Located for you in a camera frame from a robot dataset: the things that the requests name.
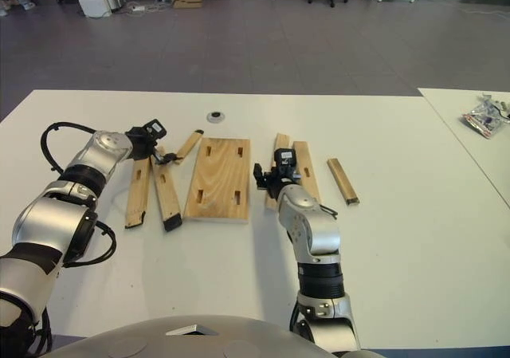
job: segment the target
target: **white table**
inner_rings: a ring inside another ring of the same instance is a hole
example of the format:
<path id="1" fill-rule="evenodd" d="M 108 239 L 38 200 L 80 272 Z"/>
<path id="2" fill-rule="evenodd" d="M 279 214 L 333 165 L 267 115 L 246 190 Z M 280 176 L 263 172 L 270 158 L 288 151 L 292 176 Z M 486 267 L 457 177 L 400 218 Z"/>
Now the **white table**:
<path id="1" fill-rule="evenodd" d="M 226 114 L 222 124 L 206 122 L 213 110 Z M 339 212 L 345 285 L 364 348 L 510 344 L 510 210 L 421 97 L 35 91 L 0 124 L 0 253 L 20 211 L 57 177 L 38 149 L 48 124 L 125 131 L 154 117 L 169 129 L 167 149 L 201 128 L 250 138 L 252 161 L 264 165 L 277 132 L 308 141 L 323 202 Z M 65 163 L 87 139 L 64 128 L 49 146 Z M 195 155 L 172 167 L 182 206 Z M 342 162 L 359 206 L 345 206 L 330 157 Z M 131 162 L 121 164 L 100 199 L 100 218 L 117 233 L 115 256 L 57 280 L 49 304 L 55 333 L 91 336 L 199 313 L 286 326 L 296 263 L 254 181 L 249 224 L 185 221 L 166 233 L 154 187 L 143 226 L 124 229 L 130 177 Z M 107 245 L 96 237 L 85 257 Z"/>
<path id="2" fill-rule="evenodd" d="M 504 124 L 504 128 L 487 140 L 461 120 L 463 113 L 468 113 L 480 103 L 478 97 L 482 93 L 492 95 L 494 100 L 502 100 L 510 104 L 510 92 L 459 89 L 419 90 L 487 175 L 487 179 L 510 208 L 510 126 Z"/>

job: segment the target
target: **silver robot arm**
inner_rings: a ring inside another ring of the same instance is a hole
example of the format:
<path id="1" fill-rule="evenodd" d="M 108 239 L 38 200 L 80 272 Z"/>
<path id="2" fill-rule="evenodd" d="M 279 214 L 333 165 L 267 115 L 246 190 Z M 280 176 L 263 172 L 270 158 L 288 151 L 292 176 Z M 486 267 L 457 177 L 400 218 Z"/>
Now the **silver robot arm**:
<path id="1" fill-rule="evenodd" d="M 278 219 L 296 256 L 300 290 L 289 328 L 328 352 L 359 350 L 351 302 L 343 287 L 336 213 L 296 183 L 292 149 L 277 150 L 275 161 L 277 165 L 265 174 L 256 164 L 254 175 L 259 189 L 278 200 Z"/>
<path id="2" fill-rule="evenodd" d="M 0 257 L 2 356 L 23 356 L 32 344 L 33 328 L 61 267 L 75 263 L 87 250 L 96 226 L 97 199 L 116 165 L 154 155 L 156 140 L 165 134 L 157 120 L 126 133 L 94 132 L 58 180 L 19 215 L 13 248 Z M 175 158 L 157 156 L 163 162 Z"/>

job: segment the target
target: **wooden plank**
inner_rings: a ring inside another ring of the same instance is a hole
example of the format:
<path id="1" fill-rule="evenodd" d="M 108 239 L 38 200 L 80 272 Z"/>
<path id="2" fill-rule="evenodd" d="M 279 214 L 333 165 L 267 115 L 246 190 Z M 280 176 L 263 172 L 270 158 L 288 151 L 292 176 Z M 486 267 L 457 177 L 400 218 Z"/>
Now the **wooden plank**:
<path id="1" fill-rule="evenodd" d="M 274 151 L 278 148 L 288 148 L 290 147 L 290 136 L 284 135 L 283 133 L 277 133 L 277 137 L 274 140 Z M 274 162 L 274 152 L 271 155 L 271 167 L 274 167 L 276 163 Z M 271 199 L 269 194 L 265 194 L 265 207 L 271 210 L 277 209 L 277 201 L 275 199 Z"/>
<path id="2" fill-rule="evenodd" d="M 133 175 L 126 208 L 126 228 L 143 224 L 143 217 L 147 209 L 150 175 L 151 161 L 149 158 L 136 160 L 133 163 Z"/>
<path id="3" fill-rule="evenodd" d="M 301 175 L 301 186 L 320 203 L 319 188 L 317 187 L 316 174 L 313 171 L 312 157 L 306 141 L 295 141 L 293 146 L 296 151 L 297 173 Z"/>
<path id="4" fill-rule="evenodd" d="M 340 161 L 338 161 L 338 159 L 329 159 L 328 166 L 329 169 L 331 169 L 333 177 L 335 178 L 336 185 L 338 185 L 340 192 L 342 192 L 342 196 L 345 199 L 346 204 L 359 204 L 358 195 L 354 191 L 351 182 L 347 178 L 347 175 L 345 174 Z"/>
<path id="5" fill-rule="evenodd" d="M 165 155 L 163 147 L 158 147 L 161 155 Z M 174 180 L 171 176 L 170 164 L 156 164 L 154 156 L 151 157 L 152 171 L 158 194 L 159 209 L 163 219 L 163 225 L 168 232 L 182 225 L 181 208 L 179 198 L 175 193 Z"/>
<path id="6" fill-rule="evenodd" d="M 184 158 L 188 156 L 188 153 L 193 149 L 195 144 L 202 138 L 202 135 L 204 134 L 204 131 L 202 129 L 197 129 L 195 132 L 191 134 L 190 137 L 188 137 L 188 140 L 182 145 L 181 149 L 177 152 L 177 157 L 182 157 L 181 159 L 177 159 L 174 161 L 176 164 L 182 163 Z"/>
<path id="7" fill-rule="evenodd" d="M 249 140 L 203 138 L 184 216 L 248 221 Z"/>

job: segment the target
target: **white device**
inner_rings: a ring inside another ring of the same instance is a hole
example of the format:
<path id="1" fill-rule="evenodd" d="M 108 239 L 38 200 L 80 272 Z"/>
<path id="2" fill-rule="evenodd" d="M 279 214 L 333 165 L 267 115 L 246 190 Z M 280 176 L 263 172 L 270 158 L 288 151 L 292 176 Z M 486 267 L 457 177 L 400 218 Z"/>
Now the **white device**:
<path id="1" fill-rule="evenodd" d="M 85 17 L 105 18 L 112 15 L 108 0 L 78 0 Z"/>

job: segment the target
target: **wooden stick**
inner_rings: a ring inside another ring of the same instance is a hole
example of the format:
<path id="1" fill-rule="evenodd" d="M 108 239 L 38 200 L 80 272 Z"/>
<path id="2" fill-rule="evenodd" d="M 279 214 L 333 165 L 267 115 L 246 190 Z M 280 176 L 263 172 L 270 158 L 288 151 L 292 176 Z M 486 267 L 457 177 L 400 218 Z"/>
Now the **wooden stick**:
<path id="1" fill-rule="evenodd" d="M 340 165 L 338 159 L 329 159 L 328 166 L 329 169 L 331 169 L 333 177 L 335 178 L 336 185 L 338 185 L 340 192 L 342 192 L 345 203 L 347 205 L 359 204 L 358 195 L 354 191 L 354 188 L 347 178 L 347 175 L 345 174 L 345 171 L 343 170 L 342 165 Z"/>
<path id="2" fill-rule="evenodd" d="M 176 164 L 182 163 L 184 158 L 188 156 L 188 153 L 191 152 L 195 144 L 200 140 L 202 135 L 204 134 L 204 131 L 202 129 L 197 129 L 195 132 L 191 134 L 191 136 L 186 140 L 184 145 L 181 147 L 181 149 L 177 152 L 177 157 L 182 157 L 181 159 L 177 159 L 174 161 Z"/>
<path id="3" fill-rule="evenodd" d="M 129 198 L 126 208 L 126 228 L 143 224 L 149 195 L 149 176 L 151 161 L 149 158 L 136 160 L 133 163 L 133 175 L 129 187 Z"/>
<path id="4" fill-rule="evenodd" d="M 290 146 L 290 136 L 284 135 L 283 133 L 277 133 L 277 137 L 274 140 L 274 151 L 278 148 L 288 148 Z M 271 155 L 271 167 L 276 165 L 274 161 L 274 153 Z M 277 201 L 269 197 L 269 193 L 265 194 L 265 207 L 271 210 L 277 209 Z"/>
<path id="5" fill-rule="evenodd" d="M 165 154 L 163 147 L 158 147 L 158 151 L 160 155 Z M 179 199 L 175 193 L 174 181 L 170 173 L 170 164 L 156 164 L 154 156 L 151 157 L 151 162 L 163 225 L 165 230 L 169 232 L 182 225 Z"/>
<path id="6" fill-rule="evenodd" d="M 319 187 L 317 186 L 316 174 L 313 171 L 312 157 L 306 141 L 295 141 L 293 146 L 296 151 L 297 173 L 301 175 L 301 186 L 320 203 Z"/>

